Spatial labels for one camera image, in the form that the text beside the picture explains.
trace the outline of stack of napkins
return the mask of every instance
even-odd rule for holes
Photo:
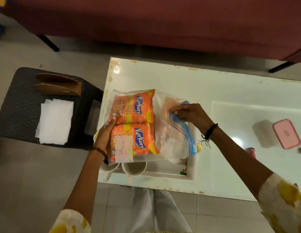
[[[40,120],[36,136],[40,144],[64,145],[71,129],[74,102],[64,100],[46,100],[41,104]]]

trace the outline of brown wooden napkin holder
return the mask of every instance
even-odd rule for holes
[[[38,74],[34,88],[44,95],[81,96],[82,82],[56,74]]]

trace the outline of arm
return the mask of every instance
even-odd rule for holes
[[[99,130],[98,137],[94,143],[95,147],[101,148],[105,153],[107,153],[106,147],[109,134],[115,123],[116,119],[113,117],[105,128],[102,127]],[[98,184],[98,172],[104,159],[104,155],[97,150],[91,150],[88,153],[74,189],[63,208],[79,212],[89,224],[91,223],[94,198]]]
[[[176,113],[184,121],[192,122],[203,135],[214,124],[199,104],[179,105],[171,108],[170,112]],[[238,146],[219,127],[214,129],[210,139],[220,149],[250,192],[258,199],[261,186],[273,172]]]

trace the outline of kurkure logo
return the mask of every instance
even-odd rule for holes
[[[142,129],[135,128],[135,143],[139,148],[145,148]]]
[[[141,96],[137,96],[136,97],[136,101],[135,101],[135,105],[134,105],[134,111],[137,114],[141,114],[142,113],[142,105],[143,105],[143,97]]]

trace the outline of sofa leg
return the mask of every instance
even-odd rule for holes
[[[277,72],[277,71],[280,71],[280,70],[283,70],[283,69],[285,69],[285,68],[287,68],[287,67],[289,67],[289,66],[292,66],[292,65],[294,65],[294,64],[296,64],[296,63],[294,63],[294,62],[285,62],[285,63],[283,63],[283,64],[280,64],[279,66],[277,66],[277,67],[274,67],[274,68],[272,68],[272,69],[270,69],[270,70],[268,70],[268,72],[269,73],[275,73],[275,72]]]
[[[54,50],[55,52],[58,52],[60,49],[53,43],[50,41],[49,38],[47,38],[45,35],[36,35],[37,37],[39,37],[44,43],[46,43],[48,45],[48,47],[50,47],[52,50]]]

